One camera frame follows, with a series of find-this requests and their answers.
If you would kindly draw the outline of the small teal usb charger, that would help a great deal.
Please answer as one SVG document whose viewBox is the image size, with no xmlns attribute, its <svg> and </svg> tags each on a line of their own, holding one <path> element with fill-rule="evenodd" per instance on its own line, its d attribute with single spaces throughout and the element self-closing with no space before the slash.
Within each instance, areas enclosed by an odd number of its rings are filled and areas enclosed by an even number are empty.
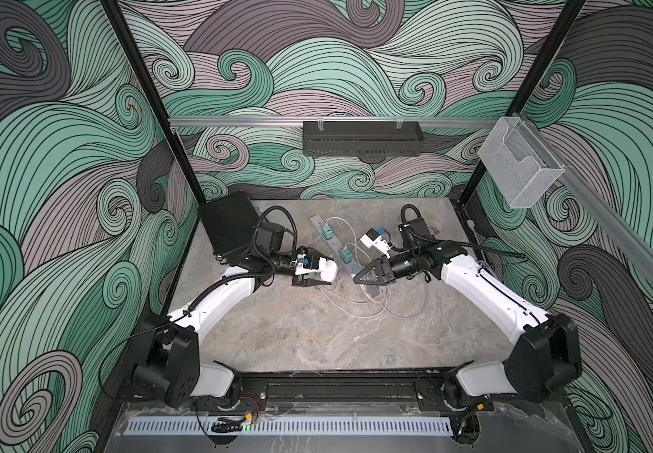
<svg viewBox="0 0 653 453">
<path fill-rule="evenodd" d="M 321 226 L 321 232 L 324 236 L 324 239 L 326 240 L 331 240 L 334 237 L 332 228 L 330 228 L 330 226 L 328 226 L 327 224 Z"/>
</svg>

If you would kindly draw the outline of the white earbud case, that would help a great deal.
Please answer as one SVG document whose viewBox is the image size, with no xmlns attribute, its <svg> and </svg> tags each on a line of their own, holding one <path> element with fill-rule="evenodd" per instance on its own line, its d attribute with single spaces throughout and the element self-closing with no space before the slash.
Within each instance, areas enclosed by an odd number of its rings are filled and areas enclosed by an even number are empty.
<svg viewBox="0 0 653 453">
<path fill-rule="evenodd" d="M 324 262 L 320 263 L 319 273 L 321 281 L 325 281 L 327 284 L 333 283 L 337 279 L 338 272 L 339 266 L 337 262 L 324 260 Z"/>
</svg>

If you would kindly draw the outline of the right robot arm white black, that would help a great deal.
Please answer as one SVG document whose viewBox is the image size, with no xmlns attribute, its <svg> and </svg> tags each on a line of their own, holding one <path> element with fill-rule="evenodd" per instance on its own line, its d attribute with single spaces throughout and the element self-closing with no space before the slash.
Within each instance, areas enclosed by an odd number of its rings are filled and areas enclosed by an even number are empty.
<svg viewBox="0 0 653 453">
<path fill-rule="evenodd" d="M 401 211 L 413 211 L 415 217 L 398 225 L 399 247 L 386 230 L 371 228 L 361 237 L 362 245 L 381 255 L 354 282 L 384 287 L 420 274 L 434 277 L 487 315 L 513 347 L 503 361 L 462 364 L 449 372 L 443 387 L 448 405 L 463 411 L 491 396 L 539 403 L 581 377 L 579 330 L 573 320 L 518 296 L 469 254 L 471 243 L 436 238 L 416 206 L 407 204 Z"/>
</svg>

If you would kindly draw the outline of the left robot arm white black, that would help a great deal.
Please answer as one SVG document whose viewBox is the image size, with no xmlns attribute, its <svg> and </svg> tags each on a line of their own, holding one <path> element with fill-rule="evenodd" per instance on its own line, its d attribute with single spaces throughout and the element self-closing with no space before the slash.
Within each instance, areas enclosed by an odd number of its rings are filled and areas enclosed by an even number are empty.
<svg viewBox="0 0 653 453">
<path fill-rule="evenodd" d="M 269 222 L 247 199 L 207 203 L 199 213 L 214 252 L 227 268 L 192 302 L 150 317 L 132 349 L 132 387 L 174 408 L 198 398 L 237 404 L 238 372 L 203 362 L 200 347 L 239 302 L 276 276 L 309 288 L 330 285 L 338 275 L 335 260 L 299 245 L 296 226 Z"/>
</svg>

